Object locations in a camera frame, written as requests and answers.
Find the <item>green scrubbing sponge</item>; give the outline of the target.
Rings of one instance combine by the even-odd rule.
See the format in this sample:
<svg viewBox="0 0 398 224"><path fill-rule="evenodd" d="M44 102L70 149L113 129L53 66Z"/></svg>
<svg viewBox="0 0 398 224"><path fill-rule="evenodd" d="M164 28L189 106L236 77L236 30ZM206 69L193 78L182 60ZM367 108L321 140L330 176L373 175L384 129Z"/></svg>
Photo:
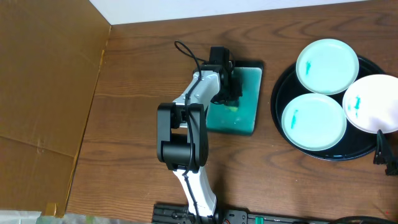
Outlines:
<svg viewBox="0 0 398 224"><path fill-rule="evenodd" d="M239 108L237 106L225 106L225 109L231 112L238 112Z"/></svg>

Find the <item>pale pink plate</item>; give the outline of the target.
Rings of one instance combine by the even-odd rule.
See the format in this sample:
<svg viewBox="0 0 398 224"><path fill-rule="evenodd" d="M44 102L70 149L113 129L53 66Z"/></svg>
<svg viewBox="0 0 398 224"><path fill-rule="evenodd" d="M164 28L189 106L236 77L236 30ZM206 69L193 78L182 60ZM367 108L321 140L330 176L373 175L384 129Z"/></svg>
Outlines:
<svg viewBox="0 0 398 224"><path fill-rule="evenodd" d="M345 91L342 106L348 121L364 132L397 131L397 78L377 74L356 80Z"/></svg>

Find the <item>mint green plate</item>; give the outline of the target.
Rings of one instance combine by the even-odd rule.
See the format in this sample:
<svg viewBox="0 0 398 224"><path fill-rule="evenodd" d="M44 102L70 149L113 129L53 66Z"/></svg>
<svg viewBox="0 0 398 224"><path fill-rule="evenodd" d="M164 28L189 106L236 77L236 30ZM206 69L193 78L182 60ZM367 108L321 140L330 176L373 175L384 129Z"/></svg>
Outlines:
<svg viewBox="0 0 398 224"><path fill-rule="evenodd" d="M335 95L345 91L357 79L359 58L343 41L320 39L301 51L295 71L307 90Z"/></svg>
<svg viewBox="0 0 398 224"><path fill-rule="evenodd" d="M347 121L336 100L318 93L307 93L287 104L282 112L281 125L293 145L308 151L323 151L343 138Z"/></svg>

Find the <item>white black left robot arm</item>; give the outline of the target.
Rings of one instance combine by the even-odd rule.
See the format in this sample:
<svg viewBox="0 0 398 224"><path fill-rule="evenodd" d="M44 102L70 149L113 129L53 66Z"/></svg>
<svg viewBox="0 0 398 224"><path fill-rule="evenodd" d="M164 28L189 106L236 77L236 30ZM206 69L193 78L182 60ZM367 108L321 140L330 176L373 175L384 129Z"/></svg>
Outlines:
<svg viewBox="0 0 398 224"><path fill-rule="evenodd" d="M180 181L188 200L188 213L196 222L216 215L216 195L205 170L208 158L206 110L217 97L232 95L234 63L200 65L185 91L157 109L157 157Z"/></svg>

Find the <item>brown cardboard panel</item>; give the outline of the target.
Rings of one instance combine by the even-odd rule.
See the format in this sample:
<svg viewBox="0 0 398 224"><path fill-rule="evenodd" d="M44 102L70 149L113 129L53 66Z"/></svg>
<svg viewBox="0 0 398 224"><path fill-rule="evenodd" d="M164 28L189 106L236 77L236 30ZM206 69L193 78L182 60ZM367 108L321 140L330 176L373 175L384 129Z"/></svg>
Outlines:
<svg viewBox="0 0 398 224"><path fill-rule="evenodd" d="M89 1L1 2L1 209L65 214L110 24Z"/></svg>

